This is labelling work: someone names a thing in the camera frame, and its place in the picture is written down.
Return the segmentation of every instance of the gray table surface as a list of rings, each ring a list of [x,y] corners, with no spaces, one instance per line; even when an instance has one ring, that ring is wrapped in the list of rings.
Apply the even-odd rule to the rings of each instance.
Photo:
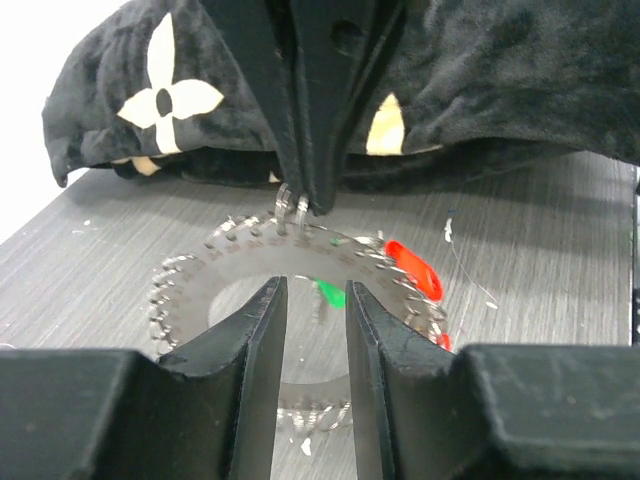
[[[634,169],[575,154],[454,193],[341,195],[323,220],[346,234],[382,229],[439,272],[456,348],[468,342],[629,341]],[[0,342],[133,347],[154,355],[145,312],[161,261],[188,251],[229,214],[272,208],[274,192],[93,171],[0,246]],[[454,209],[453,247],[444,227]],[[223,318],[260,285],[218,299]],[[344,326],[308,321],[311,289],[290,288],[283,379],[346,373]],[[354,479],[350,428],[301,439],[280,431],[273,478]]]

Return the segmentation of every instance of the red tag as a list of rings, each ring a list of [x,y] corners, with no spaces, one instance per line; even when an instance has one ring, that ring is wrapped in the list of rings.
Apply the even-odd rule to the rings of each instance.
[[[396,261],[398,268],[407,272],[411,282],[431,301],[442,301],[444,289],[438,274],[431,265],[395,240],[387,242],[385,253]]]
[[[446,333],[443,333],[442,335],[440,335],[437,338],[436,345],[438,345],[439,347],[442,347],[446,351],[450,352],[451,351],[451,337],[449,337],[449,335],[447,335]]]

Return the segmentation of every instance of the black velvet cloth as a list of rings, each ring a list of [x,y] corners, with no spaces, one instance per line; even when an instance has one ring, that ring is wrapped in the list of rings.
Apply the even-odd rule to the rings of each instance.
[[[352,138],[343,188],[438,188],[580,150],[639,164],[640,1],[424,3],[409,15]],[[118,112],[151,86],[147,48],[167,14],[173,83],[201,80],[224,98],[213,111],[174,118],[180,152],[154,162],[197,182],[279,177],[267,124],[200,3],[133,0],[80,42],[46,101],[45,142],[61,186],[83,167],[138,175],[111,162],[162,154],[155,126],[140,128]],[[369,127],[389,93],[402,110],[403,155],[366,155]]]

